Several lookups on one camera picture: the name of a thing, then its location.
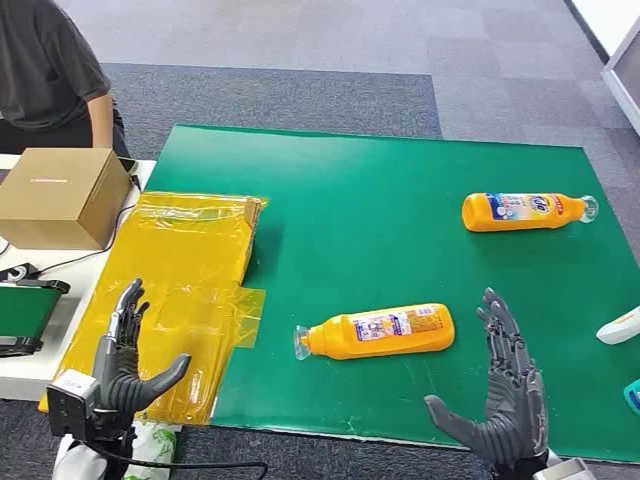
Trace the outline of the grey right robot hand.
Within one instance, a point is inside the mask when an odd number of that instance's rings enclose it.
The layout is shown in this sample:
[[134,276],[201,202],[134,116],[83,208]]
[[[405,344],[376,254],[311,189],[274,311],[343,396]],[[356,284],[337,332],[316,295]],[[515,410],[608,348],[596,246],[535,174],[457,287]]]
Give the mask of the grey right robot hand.
[[504,479],[531,479],[549,459],[548,415],[542,374],[506,303],[486,288],[476,309],[486,333],[489,366],[485,419],[457,415],[436,395],[423,398],[438,429],[492,463]]

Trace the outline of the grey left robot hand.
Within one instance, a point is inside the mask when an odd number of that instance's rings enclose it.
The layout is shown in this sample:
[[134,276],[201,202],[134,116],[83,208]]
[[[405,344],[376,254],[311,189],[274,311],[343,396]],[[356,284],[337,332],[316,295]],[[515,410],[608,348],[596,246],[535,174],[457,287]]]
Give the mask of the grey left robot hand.
[[139,303],[144,293],[140,278],[126,287],[98,343],[92,375],[99,381],[99,405],[103,410],[117,411],[131,420],[182,380],[192,361],[190,354],[183,353],[152,378],[140,376],[138,341],[142,319],[150,306],[146,301]]

